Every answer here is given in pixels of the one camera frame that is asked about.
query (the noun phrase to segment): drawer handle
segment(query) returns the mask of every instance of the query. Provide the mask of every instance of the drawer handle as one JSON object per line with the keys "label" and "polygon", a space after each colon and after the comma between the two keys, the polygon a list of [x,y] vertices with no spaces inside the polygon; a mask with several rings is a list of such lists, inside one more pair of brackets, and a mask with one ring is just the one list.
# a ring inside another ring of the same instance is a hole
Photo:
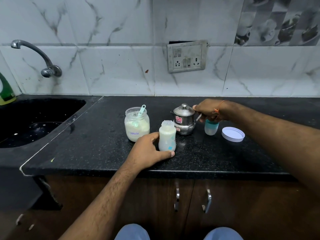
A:
{"label": "drawer handle", "polygon": [[174,211],[178,212],[179,209],[179,200],[180,200],[180,193],[179,188],[176,189],[176,202],[174,203]]}
{"label": "drawer handle", "polygon": [[202,209],[203,209],[204,213],[208,213],[208,210],[209,210],[209,207],[210,207],[210,204],[211,204],[211,193],[210,193],[210,190],[207,189],[206,192],[207,192],[207,195],[208,195],[208,202],[207,202],[207,205],[202,205]]}

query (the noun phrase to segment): stainless steel teapot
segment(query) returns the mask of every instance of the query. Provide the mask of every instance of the stainless steel teapot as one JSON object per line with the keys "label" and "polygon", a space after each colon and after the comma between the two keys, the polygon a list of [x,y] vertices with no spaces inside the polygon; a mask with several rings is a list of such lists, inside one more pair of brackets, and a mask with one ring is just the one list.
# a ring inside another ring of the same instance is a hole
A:
{"label": "stainless steel teapot", "polygon": [[174,127],[180,135],[191,134],[200,117],[195,118],[196,111],[185,103],[175,108],[171,113],[174,115]]}

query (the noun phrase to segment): electrical outlet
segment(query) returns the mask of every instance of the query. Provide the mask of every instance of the electrical outlet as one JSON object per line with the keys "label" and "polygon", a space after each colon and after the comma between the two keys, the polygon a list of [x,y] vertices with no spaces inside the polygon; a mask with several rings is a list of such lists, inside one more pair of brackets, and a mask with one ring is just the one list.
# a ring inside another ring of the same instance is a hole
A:
{"label": "electrical outlet", "polygon": [[206,68],[207,41],[168,44],[169,73],[204,70]]}

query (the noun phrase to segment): countertop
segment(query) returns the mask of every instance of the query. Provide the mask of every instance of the countertop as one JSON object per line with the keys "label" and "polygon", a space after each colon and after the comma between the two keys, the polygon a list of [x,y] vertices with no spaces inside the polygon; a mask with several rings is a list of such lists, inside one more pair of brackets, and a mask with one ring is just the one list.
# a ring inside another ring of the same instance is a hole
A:
{"label": "countertop", "polygon": [[[22,95],[22,98],[37,97]],[[146,105],[150,132],[172,119],[170,111],[182,103],[198,104],[203,97],[55,96],[88,100],[69,119],[43,139],[23,147],[0,149],[0,166],[17,166],[26,175],[84,175],[110,177],[134,145],[124,126],[125,111]],[[260,112],[320,129],[320,98],[225,97]],[[176,136],[176,155],[144,170],[139,177],[294,181],[248,136],[233,143],[221,136],[230,121],[208,136],[197,123],[188,136]]]}

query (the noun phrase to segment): black sink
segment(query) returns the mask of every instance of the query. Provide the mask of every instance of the black sink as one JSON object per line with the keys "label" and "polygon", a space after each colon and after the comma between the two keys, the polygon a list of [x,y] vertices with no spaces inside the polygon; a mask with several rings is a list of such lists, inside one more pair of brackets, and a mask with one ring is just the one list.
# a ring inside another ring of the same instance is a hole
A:
{"label": "black sink", "polygon": [[79,99],[47,98],[0,106],[0,148],[20,147],[45,137],[85,104]]}

